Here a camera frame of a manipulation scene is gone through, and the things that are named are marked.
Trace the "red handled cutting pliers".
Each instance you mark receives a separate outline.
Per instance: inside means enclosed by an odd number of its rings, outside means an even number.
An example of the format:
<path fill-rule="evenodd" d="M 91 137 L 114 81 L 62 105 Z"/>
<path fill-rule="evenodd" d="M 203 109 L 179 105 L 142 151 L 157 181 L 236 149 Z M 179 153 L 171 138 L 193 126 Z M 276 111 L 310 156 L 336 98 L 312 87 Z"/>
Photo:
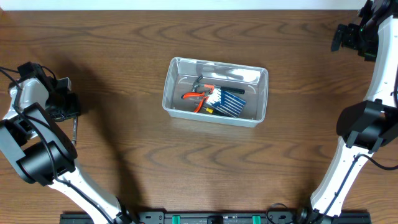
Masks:
<path fill-rule="evenodd" d="M 201 97 L 201 100 L 197 106 L 197 108 L 193 111 L 194 113 L 197 113 L 201 110 L 204 102 L 208 99 L 208 97 L 213 93 L 213 90 L 209 91 L 204 91 L 202 93 L 197 93 L 197 92 L 188 92 L 184 95 L 181 96 L 181 99 L 185 100 L 187 98 L 193 98 L 193 97 Z"/>

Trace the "silver combination wrench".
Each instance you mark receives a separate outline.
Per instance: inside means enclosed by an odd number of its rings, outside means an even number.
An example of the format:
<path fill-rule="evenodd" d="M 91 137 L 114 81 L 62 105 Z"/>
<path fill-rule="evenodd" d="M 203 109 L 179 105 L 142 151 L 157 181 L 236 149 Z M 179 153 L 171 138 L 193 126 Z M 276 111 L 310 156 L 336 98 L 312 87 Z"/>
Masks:
<path fill-rule="evenodd" d="M 72 144 L 76 146 L 77 144 L 77 131 L 78 131 L 78 117 L 74 117 L 73 119 L 73 137 Z"/>

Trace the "precision screwdriver set case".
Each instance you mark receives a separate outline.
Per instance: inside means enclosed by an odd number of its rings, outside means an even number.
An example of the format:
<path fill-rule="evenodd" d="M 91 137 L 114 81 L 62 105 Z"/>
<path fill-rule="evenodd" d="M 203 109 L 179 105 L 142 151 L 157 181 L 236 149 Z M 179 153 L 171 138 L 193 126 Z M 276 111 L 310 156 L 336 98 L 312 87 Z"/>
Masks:
<path fill-rule="evenodd" d="M 215 88 L 213 93 L 208 95 L 206 104 L 223 114 L 237 118 L 246 105 L 246 101 L 228 91 Z"/>

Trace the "claw hammer orange label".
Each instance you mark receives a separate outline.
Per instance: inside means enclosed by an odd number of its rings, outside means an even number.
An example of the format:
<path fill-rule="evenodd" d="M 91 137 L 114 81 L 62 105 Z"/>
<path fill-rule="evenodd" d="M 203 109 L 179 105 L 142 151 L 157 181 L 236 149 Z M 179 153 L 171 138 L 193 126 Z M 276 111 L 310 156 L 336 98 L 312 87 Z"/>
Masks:
<path fill-rule="evenodd" d="M 202 75 L 200 75 L 192 85 L 192 92 L 196 92 L 198 87 L 204 87 L 207 89 L 214 90 L 215 88 L 223 90 L 223 91 L 228 91 L 231 93 L 237 93 L 237 94 L 245 94 L 245 90 L 240 89 L 240 88 L 232 88 L 232 87 L 227 87 L 227 86 L 217 86 L 217 85 L 212 85 L 212 84 L 206 84 L 206 83 L 200 83 L 200 80 L 203 78 Z"/>

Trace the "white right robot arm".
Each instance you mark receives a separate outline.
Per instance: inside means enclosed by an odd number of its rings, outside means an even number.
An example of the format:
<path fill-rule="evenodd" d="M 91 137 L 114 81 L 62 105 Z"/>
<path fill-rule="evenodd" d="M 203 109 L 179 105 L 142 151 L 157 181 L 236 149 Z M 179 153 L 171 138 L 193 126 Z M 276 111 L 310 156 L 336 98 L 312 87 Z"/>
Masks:
<path fill-rule="evenodd" d="M 332 162 L 297 223 L 360 223 L 364 215 L 342 214 L 343 202 L 361 169 L 380 147 L 397 137 L 397 1 L 366 1 L 359 24 L 340 24 L 331 51 L 356 50 L 375 67 L 364 100 L 345 108 Z"/>

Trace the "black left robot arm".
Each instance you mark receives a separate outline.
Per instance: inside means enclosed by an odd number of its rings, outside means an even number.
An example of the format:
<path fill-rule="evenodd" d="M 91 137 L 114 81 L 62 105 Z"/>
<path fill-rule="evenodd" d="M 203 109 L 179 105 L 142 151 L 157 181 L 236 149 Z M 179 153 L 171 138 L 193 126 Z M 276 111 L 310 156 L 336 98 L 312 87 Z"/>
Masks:
<path fill-rule="evenodd" d="M 120 200 L 102 189 L 80 166 L 76 139 L 59 122 L 77 120 L 80 101 L 72 82 L 53 71 L 27 62 L 14 70 L 11 104 L 1 120 L 1 152 L 19 177 L 64 194 L 94 223 L 137 223 Z"/>

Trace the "black yellow screwdriver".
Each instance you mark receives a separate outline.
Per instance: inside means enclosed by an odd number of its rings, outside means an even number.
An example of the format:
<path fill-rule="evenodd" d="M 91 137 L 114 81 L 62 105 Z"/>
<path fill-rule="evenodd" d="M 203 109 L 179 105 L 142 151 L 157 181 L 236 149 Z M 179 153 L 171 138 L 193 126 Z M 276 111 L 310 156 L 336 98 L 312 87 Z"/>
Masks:
<path fill-rule="evenodd" d="M 201 106 L 200 110 L 205 110 L 206 112 L 208 112 L 209 114 L 212 114 L 212 115 L 229 117 L 229 115 L 227 115 L 227 114 L 225 114 L 225 113 L 223 113 L 223 112 L 221 112 L 219 110 L 216 110 L 216 109 L 213 109 L 213 108 L 209 108 L 209 107 L 206 107 L 206 106 Z"/>

